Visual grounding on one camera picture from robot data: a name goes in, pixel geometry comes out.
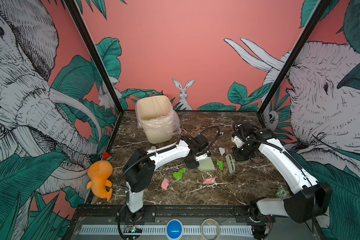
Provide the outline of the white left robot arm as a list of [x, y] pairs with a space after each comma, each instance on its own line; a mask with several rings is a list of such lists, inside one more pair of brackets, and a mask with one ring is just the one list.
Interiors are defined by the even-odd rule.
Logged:
[[128, 223], [140, 221], [144, 216], [144, 190], [150, 185], [154, 172], [178, 159], [182, 159], [189, 170], [198, 168], [200, 161], [211, 156], [210, 148], [219, 135], [220, 128], [212, 126], [194, 138], [181, 135], [171, 145], [152, 151], [141, 148], [134, 151], [117, 178], [117, 187], [126, 194], [124, 208], [120, 210], [118, 220], [125, 214]]

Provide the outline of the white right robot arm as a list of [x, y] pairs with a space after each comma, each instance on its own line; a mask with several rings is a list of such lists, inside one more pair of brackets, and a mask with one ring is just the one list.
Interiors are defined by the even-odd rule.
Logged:
[[251, 204], [251, 217], [289, 217], [296, 223], [323, 216], [332, 196], [332, 188], [309, 174], [287, 152], [276, 135], [269, 129], [259, 129], [250, 122], [233, 123], [234, 155], [248, 160], [256, 151], [263, 154], [278, 170], [291, 191], [284, 198], [262, 198]]

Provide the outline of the large green paper scrap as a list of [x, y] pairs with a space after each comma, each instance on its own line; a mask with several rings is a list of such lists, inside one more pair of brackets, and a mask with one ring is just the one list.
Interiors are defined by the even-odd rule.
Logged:
[[186, 168], [182, 168], [177, 172], [173, 173], [173, 177], [177, 180], [177, 181], [181, 181], [183, 179], [183, 175], [186, 173], [187, 169]]

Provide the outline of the pale green hand brush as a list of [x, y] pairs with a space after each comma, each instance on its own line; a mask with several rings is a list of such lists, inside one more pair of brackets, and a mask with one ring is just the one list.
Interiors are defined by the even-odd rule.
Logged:
[[235, 167], [235, 159], [233, 158], [233, 156], [231, 154], [227, 154], [226, 155], [226, 162], [227, 162], [227, 165], [228, 165], [228, 170], [229, 170], [229, 173], [230, 174], [233, 174], [236, 170], [236, 167]]

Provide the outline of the small green paper scrap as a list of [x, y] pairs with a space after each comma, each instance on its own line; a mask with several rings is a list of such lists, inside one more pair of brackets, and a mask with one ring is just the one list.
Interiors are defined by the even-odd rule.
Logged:
[[220, 160], [217, 160], [217, 166], [220, 170], [223, 170], [224, 169], [224, 162], [223, 161], [220, 161]]

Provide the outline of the pale green dustpan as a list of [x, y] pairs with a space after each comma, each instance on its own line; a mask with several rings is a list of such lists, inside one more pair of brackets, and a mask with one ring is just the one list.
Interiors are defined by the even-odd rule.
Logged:
[[211, 157], [207, 157], [203, 160], [200, 160], [200, 161], [198, 161], [198, 163], [199, 163], [198, 170], [201, 172], [216, 170]]

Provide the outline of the cream trash bin with bag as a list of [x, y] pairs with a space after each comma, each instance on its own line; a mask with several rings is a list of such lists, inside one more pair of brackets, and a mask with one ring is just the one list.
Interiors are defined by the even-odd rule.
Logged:
[[136, 103], [138, 127], [148, 141], [159, 144], [181, 134], [180, 119], [169, 98], [164, 95], [143, 98]]

